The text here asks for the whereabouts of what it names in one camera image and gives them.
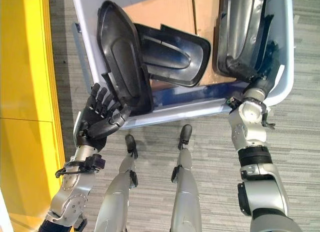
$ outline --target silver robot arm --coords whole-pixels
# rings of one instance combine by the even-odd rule
[[[96,83],[78,115],[73,131],[75,155],[55,173],[57,178],[63,176],[62,185],[51,201],[39,232],[69,232],[72,226],[75,231],[82,231],[87,224],[83,215],[87,197],[95,174],[105,167],[105,160],[98,152],[106,145],[107,136],[116,132],[131,112],[119,102],[112,103],[112,95],[105,98],[106,94],[107,89],[100,89]]]
[[[263,89],[251,86],[241,99],[231,97],[227,101],[233,109],[228,120],[241,165],[239,206],[252,217],[251,232],[301,232],[288,218],[288,196],[266,144],[265,127],[273,127],[266,122],[266,97]]]

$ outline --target cardboard sheet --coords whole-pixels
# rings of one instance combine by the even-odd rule
[[[160,25],[195,33],[192,0],[145,0],[123,8],[134,23],[156,29]]]
[[[206,71],[200,81],[200,85],[212,85],[232,82],[235,79],[218,74],[213,69],[214,28],[219,16],[220,0],[194,0],[196,34],[210,41],[211,56]]]

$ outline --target black cable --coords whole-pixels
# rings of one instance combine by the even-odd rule
[[[99,171],[99,169],[96,169],[96,168],[86,168],[86,169],[80,169],[78,171],[70,171],[70,172],[67,172],[66,171],[66,168],[61,168],[59,169],[57,172],[55,172],[55,177],[56,178],[59,178],[60,176],[63,176],[63,175],[76,175],[76,174],[82,174],[82,173],[87,173],[87,172],[90,172],[90,171]]]

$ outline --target white plastic bin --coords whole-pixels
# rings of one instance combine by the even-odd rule
[[[105,62],[98,48],[96,34],[98,8],[105,0],[73,0],[82,38],[95,83],[107,86],[101,74],[106,72]],[[143,0],[111,0],[125,7]],[[264,101],[272,106],[284,100],[294,82],[294,28],[292,0],[267,0],[266,14],[274,14],[269,39],[280,49],[283,74],[276,87]],[[130,117],[123,128],[134,128],[192,117],[208,116],[230,110],[226,98],[241,92],[246,83],[233,82],[194,88],[175,87],[153,92],[155,109],[152,113]]]

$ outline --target robotic hand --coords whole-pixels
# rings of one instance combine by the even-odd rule
[[[113,101],[107,89],[96,83],[84,110],[78,115],[73,131],[75,155],[55,173],[63,175],[62,185],[51,201],[51,206],[39,232],[68,232],[74,226],[81,231],[87,224],[83,216],[87,196],[95,182],[95,174],[104,169],[105,160],[98,153],[107,136],[116,132],[130,115],[128,107]]]

